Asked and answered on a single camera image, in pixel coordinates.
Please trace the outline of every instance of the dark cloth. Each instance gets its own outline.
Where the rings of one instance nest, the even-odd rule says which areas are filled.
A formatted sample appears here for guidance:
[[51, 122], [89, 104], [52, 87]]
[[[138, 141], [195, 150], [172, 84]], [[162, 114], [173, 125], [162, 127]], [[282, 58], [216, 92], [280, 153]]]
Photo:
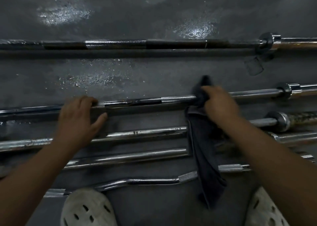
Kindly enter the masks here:
[[215, 158], [216, 147], [224, 143], [223, 132], [208, 119], [203, 108], [209, 97], [200, 87], [205, 86], [202, 83], [206, 82], [211, 85], [208, 76], [204, 76], [193, 89], [198, 100], [195, 103], [196, 106], [186, 108], [185, 116], [188, 122], [189, 149], [196, 160], [198, 178], [203, 192], [202, 198], [207, 207], [212, 208], [224, 192], [227, 182], [221, 177]]

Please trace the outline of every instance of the wet floor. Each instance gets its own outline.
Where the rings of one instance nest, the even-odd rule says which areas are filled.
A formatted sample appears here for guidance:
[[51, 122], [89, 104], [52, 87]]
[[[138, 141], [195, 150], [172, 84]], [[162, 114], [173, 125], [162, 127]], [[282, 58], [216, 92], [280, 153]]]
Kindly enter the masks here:
[[[283, 37], [317, 37], [316, 0], [0, 0], [1, 39], [254, 39], [264, 32]], [[273, 88], [279, 82], [317, 83], [315, 52], [277, 53], [256, 60], [249, 51], [53, 52], [0, 54], [0, 106], [63, 103], [87, 94], [100, 100], [190, 94], [202, 75], [228, 91]], [[242, 105], [248, 119], [268, 111], [317, 110], [314, 98], [288, 103]], [[3, 139], [53, 135], [54, 121], [10, 121]], [[123, 131], [184, 125], [181, 110], [116, 115], [105, 130]], [[83, 149], [78, 156], [186, 146], [186, 139]], [[305, 150], [317, 156], [314, 146]], [[18, 155], [6, 154], [2, 159]], [[219, 158], [219, 163], [240, 162]], [[61, 173], [54, 187], [83, 187], [125, 177], [173, 177], [195, 169], [191, 158], [99, 167]], [[197, 181], [177, 186], [115, 189], [111, 200], [118, 223], [128, 225], [242, 225], [258, 183], [253, 173], [225, 176], [228, 188], [216, 208], [197, 199]], [[44, 199], [28, 226], [58, 225], [63, 199]]]

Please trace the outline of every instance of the shoe with holes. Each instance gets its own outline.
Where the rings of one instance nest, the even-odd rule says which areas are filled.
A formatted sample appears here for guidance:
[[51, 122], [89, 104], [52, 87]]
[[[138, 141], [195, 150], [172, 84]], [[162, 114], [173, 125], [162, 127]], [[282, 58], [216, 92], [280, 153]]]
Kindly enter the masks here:
[[270, 196], [260, 187], [248, 206], [244, 226], [289, 226]]
[[71, 193], [61, 213], [61, 226], [117, 226], [110, 201], [91, 188]]

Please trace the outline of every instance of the person's left hand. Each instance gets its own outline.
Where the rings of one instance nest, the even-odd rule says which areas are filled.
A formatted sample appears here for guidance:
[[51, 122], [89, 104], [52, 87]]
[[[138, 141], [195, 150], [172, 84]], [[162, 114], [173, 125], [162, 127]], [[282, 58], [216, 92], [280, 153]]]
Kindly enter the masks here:
[[103, 113], [95, 123], [90, 123], [90, 108], [96, 102], [93, 97], [82, 96], [65, 104], [52, 143], [76, 151], [89, 144], [108, 118], [107, 113]]

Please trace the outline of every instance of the person's left arm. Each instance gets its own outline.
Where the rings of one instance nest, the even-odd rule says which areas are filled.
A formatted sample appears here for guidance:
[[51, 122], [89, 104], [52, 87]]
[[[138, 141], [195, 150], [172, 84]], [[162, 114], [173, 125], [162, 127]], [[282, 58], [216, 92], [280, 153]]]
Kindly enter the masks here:
[[52, 143], [0, 181], [1, 225], [25, 225], [63, 167], [90, 143], [107, 120], [104, 113], [91, 124], [94, 102], [97, 100], [83, 96], [65, 104]]

